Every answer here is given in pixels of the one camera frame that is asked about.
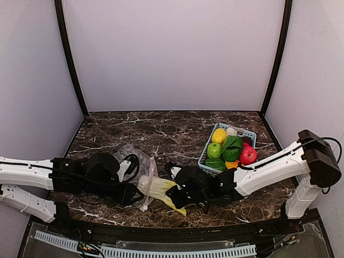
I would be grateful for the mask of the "clear zip top bag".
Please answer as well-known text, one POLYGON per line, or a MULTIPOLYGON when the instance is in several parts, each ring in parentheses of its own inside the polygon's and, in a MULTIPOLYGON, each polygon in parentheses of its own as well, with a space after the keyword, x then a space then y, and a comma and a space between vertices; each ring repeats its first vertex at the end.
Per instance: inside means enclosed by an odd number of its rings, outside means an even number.
MULTIPOLYGON (((138 187, 138 181, 142 175, 146 175, 149 177, 152 177, 152 176, 158 177, 157 165, 156 165, 154 157, 153 156, 149 157, 143 151, 136 149, 132 144, 127 144, 120 147, 120 149, 115 153, 114 157, 118 161, 122 162, 122 160, 130 154, 135 154, 139 158, 139 162, 140 162, 139 172, 137 176, 133 180, 130 181, 130 183, 138 187)), ((143 200, 136 202, 134 206, 137 207, 139 210, 141 210, 140 208, 142 204, 143 204, 143 200)))

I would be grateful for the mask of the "yellow white napa cabbage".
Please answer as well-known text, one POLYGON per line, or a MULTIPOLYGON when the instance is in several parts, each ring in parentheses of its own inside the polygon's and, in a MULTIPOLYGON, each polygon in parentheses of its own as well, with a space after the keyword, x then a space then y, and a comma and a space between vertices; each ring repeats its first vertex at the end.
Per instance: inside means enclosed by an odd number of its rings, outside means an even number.
POLYGON ((187 215, 186 209, 183 207, 181 209, 176 208, 170 197, 167 196, 166 192, 177 186, 177 184, 171 180, 162 179, 159 177, 149 177, 142 175, 138 181, 138 189, 143 193, 144 199, 141 206, 142 211, 147 211, 149 204, 153 199, 158 199, 163 201, 167 206, 179 212, 183 216, 187 215))

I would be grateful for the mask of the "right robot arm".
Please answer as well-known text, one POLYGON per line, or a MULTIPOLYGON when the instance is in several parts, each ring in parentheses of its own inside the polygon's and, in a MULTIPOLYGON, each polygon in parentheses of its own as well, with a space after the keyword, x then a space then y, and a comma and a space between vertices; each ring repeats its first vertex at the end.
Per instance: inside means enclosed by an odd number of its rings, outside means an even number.
POLYGON ((229 205, 269 185, 300 176, 293 195, 283 204, 286 219, 300 219, 310 204, 326 188, 336 184, 341 176, 328 143, 330 137, 319 137, 309 130, 298 133, 298 140, 282 151, 250 165, 239 164, 217 176, 211 176, 197 166, 166 165, 176 171, 176 185, 166 195, 176 208, 189 204, 229 205))

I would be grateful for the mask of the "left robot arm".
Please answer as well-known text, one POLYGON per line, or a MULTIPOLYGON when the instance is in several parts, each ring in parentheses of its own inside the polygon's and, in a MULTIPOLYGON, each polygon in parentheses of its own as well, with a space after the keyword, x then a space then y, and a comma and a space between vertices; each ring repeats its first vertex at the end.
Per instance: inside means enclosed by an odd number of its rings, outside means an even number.
POLYGON ((40 198, 22 189, 30 186, 55 192, 90 193, 129 206, 144 198, 132 183, 139 173, 135 154, 119 162, 107 153, 86 159, 54 158, 28 161, 1 158, 1 202, 46 223, 70 219, 68 205, 40 198))

